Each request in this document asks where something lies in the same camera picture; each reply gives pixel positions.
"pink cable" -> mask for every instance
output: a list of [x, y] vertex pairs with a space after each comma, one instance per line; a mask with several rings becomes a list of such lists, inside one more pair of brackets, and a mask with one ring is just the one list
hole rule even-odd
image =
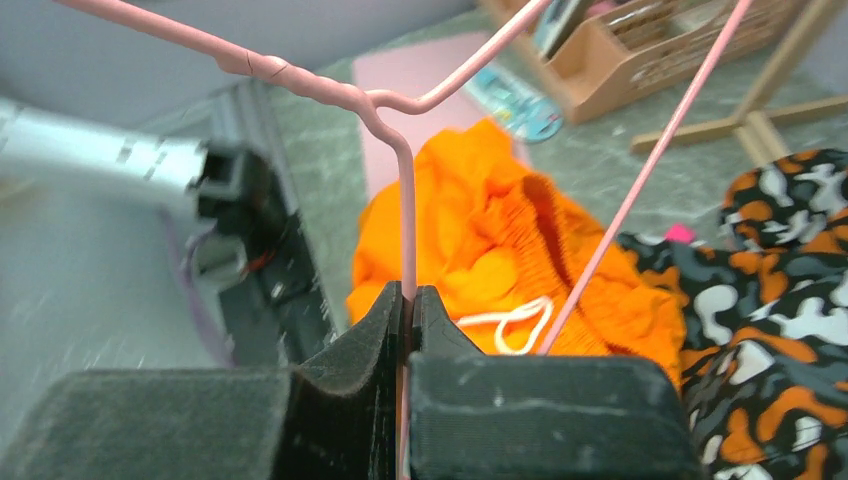
[[417, 289], [415, 252], [415, 176], [412, 149], [406, 139], [377, 115], [377, 108], [389, 107], [418, 115], [451, 96], [475, 73], [491, 61], [519, 33], [545, 10], [551, 0], [530, 0], [495, 35], [442, 83], [419, 98], [409, 98], [389, 90], [364, 92], [350, 85], [291, 65], [282, 58], [260, 55], [196, 28], [149, 12], [120, 0], [55, 0], [91, 15], [147, 33], [171, 43], [209, 55], [228, 73], [259, 78], [284, 87], [302, 97], [334, 105], [356, 113], [372, 135], [392, 147], [397, 156], [401, 196], [401, 291], [412, 301]]
[[580, 299], [580, 295], [583, 294], [583, 291], [589, 284], [589, 280], [595, 273], [595, 269], [598, 268], [598, 264], [601, 263], [601, 259], [607, 252], [610, 244], [612, 244], [613, 238], [618, 233], [618, 229], [621, 228], [621, 223], [633, 207], [636, 197], [639, 196], [639, 192], [642, 191], [642, 188], [645, 186], [645, 182], [648, 180], [648, 177], [651, 175], [651, 172], [654, 170], [654, 167], [657, 165], [660, 157], [662, 157], [663, 153], [665, 153], [665, 149], [668, 147], [671, 139], [674, 138], [677, 128], [680, 127], [680, 124], [683, 122], [683, 118], [686, 116], [686, 113], [689, 112], [689, 108], [692, 106], [692, 103], [695, 101], [698, 93], [700, 93], [701, 87], [704, 86], [704, 83], [707, 81], [707, 78], [709, 78], [713, 68], [715, 68], [718, 63], [722, 52], [724, 52], [727, 44], [730, 43], [730, 39], [733, 37], [733, 34], [742, 22], [742, 19], [745, 16], [745, 13], [747, 13], [748, 7], [751, 6], [752, 1], [753, 0], [739, 0], [733, 8], [733, 11], [730, 13], [730, 17], [727, 19], [727, 23], [725, 23], [724, 27], [721, 29], [718, 38], [716, 38], [715, 43], [713, 43], [707, 57], [704, 59], [704, 63], [701, 64], [701, 68], [698, 69], [698, 73], [695, 74], [695, 78], [692, 80], [692, 83], [683, 95], [683, 99], [680, 101], [680, 104], [677, 105], [677, 108], [674, 110], [674, 114], [671, 116], [671, 120], [668, 122], [668, 125], [666, 125], [665, 130], [663, 130], [659, 141], [657, 141], [657, 144], [651, 151], [648, 161], [645, 162], [645, 166], [642, 167], [642, 171], [639, 172], [639, 175], [636, 177], [636, 181], [633, 182], [633, 186], [630, 187], [630, 191], [627, 193], [627, 196], [621, 203], [621, 207], [619, 207], [618, 212], [615, 214], [612, 223], [610, 223], [609, 228], [601, 239], [601, 243], [598, 245], [598, 248], [595, 249], [595, 253], [592, 254], [589, 264], [586, 265], [586, 269], [583, 270], [583, 273], [577, 280], [577, 284], [574, 285], [574, 289], [568, 295], [565, 305], [562, 307], [562, 310], [559, 312], [559, 315], [557, 315], [556, 320], [554, 320], [554, 323], [551, 325], [551, 329], [548, 331], [548, 334], [539, 346], [538, 354], [547, 355], [551, 351], [551, 347], [553, 347], [559, 333], [565, 326], [565, 321], [568, 319], [568, 316], [571, 315], [571, 312], [573, 312], [577, 307], [577, 301]]

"orange cloth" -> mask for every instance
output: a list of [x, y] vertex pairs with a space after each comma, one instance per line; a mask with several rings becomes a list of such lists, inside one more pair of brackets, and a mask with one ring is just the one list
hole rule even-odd
[[[509, 137], [483, 120], [466, 132], [439, 133], [415, 159], [418, 282], [436, 286], [454, 321], [508, 312], [542, 296], [553, 300], [555, 317], [604, 233], [549, 178], [515, 161], [510, 147]], [[374, 198], [359, 222], [347, 299], [354, 323], [387, 282], [400, 279], [398, 182]], [[506, 344], [525, 345], [537, 319], [509, 324]], [[497, 354], [496, 327], [461, 328], [483, 352]], [[647, 357], [679, 389], [684, 334], [672, 295], [645, 285], [613, 246], [551, 353]]]

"pink mat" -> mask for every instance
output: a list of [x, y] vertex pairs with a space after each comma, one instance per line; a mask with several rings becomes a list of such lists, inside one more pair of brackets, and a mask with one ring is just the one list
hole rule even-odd
[[[387, 88], [417, 97], [444, 80], [487, 39], [487, 34], [474, 32], [365, 55], [353, 61], [353, 81], [363, 90]], [[406, 137], [414, 154], [445, 128], [465, 130], [486, 115], [462, 91], [423, 115], [406, 115], [386, 108], [379, 113], [383, 121]], [[392, 149], [375, 139], [362, 121], [359, 131], [370, 200], [397, 180], [397, 162]], [[516, 157], [529, 164], [523, 144], [515, 142], [514, 150]]]

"white drawstring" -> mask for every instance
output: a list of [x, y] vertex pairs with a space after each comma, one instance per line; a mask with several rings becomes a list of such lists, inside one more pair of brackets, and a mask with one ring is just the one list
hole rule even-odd
[[[545, 328], [545, 325], [547, 325], [548, 321], [550, 321], [553, 311], [553, 300], [549, 297], [543, 296], [533, 300], [532, 302], [525, 303], [511, 312], [481, 313], [479, 315], [462, 317], [456, 322], [456, 325], [459, 327], [465, 327], [471, 325], [483, 325], [486, 323], [497, 323], [498, 328], [495, 329], [495, 348], [498, 349], [498, 353], [502, 355], [526, 355], [533, 348], [533, 345], [536, 344], [536, 340], [539, 338], [539, 335], [542, 334], [542, 330]], [[527, 339], [527, 343], [525, 343], [519, 350], [513, 350], [510, 348], [504, 340], [504, 329], [506, 326], [513, 322], [521, 322], [529, 318], [533, 318], [538, 315], [539, 312], [542, 312], [542, 316], [530, 332], [530, 338]]]

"camouflage fabric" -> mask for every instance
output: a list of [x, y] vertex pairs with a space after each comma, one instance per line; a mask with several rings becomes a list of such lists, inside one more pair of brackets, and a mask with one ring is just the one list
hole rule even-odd
[[846, 169], [817, 150], [740, 176], [720, 214], [738, 251], [619, 238], [683, 308], [683, 401], [715, 479], [848, 479]]

